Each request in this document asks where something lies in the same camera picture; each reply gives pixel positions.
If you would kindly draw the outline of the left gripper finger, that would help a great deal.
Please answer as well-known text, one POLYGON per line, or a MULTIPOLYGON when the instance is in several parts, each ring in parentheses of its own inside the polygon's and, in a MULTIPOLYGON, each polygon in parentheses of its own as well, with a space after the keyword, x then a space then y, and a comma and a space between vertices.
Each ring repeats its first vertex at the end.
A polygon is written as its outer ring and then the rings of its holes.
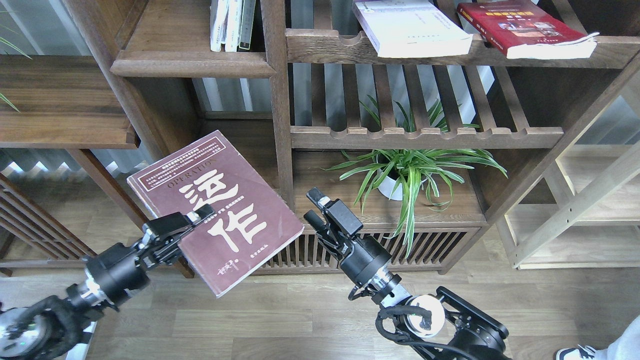
POLYGON ((192 227, 197 227, 206 219, 212 217, 215 214, 215 210, 209 203, 204 203, 201 207, 192 210, 186 214, 187 219, 190 221, 192 227))

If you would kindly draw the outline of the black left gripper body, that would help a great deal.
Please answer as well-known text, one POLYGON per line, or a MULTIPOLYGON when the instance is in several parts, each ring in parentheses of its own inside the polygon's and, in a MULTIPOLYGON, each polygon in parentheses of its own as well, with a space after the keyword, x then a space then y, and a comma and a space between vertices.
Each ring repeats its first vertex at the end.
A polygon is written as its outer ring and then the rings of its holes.
POLYGON ((179 243, 194 229, 194 214, 175 212, 142 226, 143 236, 131 246, 116 243, 86 259, 87 280, 80 285, 80 307, 112 306, 130 300, 149 284, 147 271, 173 265, 181 256, 179 243))

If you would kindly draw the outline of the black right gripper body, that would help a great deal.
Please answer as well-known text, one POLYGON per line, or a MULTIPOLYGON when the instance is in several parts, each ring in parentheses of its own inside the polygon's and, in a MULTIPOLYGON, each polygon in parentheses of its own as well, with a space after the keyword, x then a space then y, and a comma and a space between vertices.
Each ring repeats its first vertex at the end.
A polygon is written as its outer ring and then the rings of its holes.
POLYGON ((355 289, 369 287, 371 292, 390 292, 393 275, 387 268, 391 262, 387 249, 371 235, 359 235, 363 224, 342 200, 332 200, 320 212, 330 223, 331 238, 318 239, 355 284, 355 289))

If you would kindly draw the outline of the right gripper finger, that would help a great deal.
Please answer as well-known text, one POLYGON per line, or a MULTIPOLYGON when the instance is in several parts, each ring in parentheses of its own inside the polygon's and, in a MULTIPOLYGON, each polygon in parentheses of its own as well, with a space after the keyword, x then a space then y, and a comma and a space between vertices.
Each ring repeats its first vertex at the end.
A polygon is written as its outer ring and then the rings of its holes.
POLYGON ((306 192, 307 199, 315 205, 318 210, 324 210, 329 203, 332 202, 329 196, 326 196, 320 189, 313 187, 306 192))
POLYGON ((331 227, 330 223, 326 222, 326 218, 322 218, 316 214, 315 211, 309 210, 304 214, 304 219, 313 227, 318 237, 322 239, 331 239, 331 227))

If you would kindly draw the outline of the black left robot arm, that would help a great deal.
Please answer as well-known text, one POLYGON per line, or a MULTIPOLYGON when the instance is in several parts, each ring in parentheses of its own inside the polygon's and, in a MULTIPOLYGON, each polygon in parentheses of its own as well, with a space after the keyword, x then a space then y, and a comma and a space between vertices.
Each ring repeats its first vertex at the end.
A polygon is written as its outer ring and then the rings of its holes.
POLYGON ((173 265, 182 250, 179 244, 214 209, 206 203, 182 214, 174 212, 151 219, 142 226, 143 236, 131 246, 115 243, 96 256, 84 258, 86 280, 67 287, 67 297, 55 295, 30 307, 1 313, 3 360, 51 360, 77 344, 87 344, 87 326, 104 316, 106 308, 118 310, 150 282, 147 272, 158 265, 173 265))

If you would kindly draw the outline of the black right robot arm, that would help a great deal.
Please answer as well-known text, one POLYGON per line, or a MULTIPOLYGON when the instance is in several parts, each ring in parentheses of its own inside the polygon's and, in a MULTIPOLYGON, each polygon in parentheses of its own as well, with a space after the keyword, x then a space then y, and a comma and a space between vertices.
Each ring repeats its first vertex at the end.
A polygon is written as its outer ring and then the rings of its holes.
POLYGON ((349 300, 370 297, 379 306, 378 333, 411 347, 425 360, 504 360, 507 328, 451 290, 410 294, 402 278, 389 271, 390 253, 371 235, 359 235, 362 223, 340 199, 314 187, 307 198, 320 210, 304 218, 323 248, 354 283, 349 300))

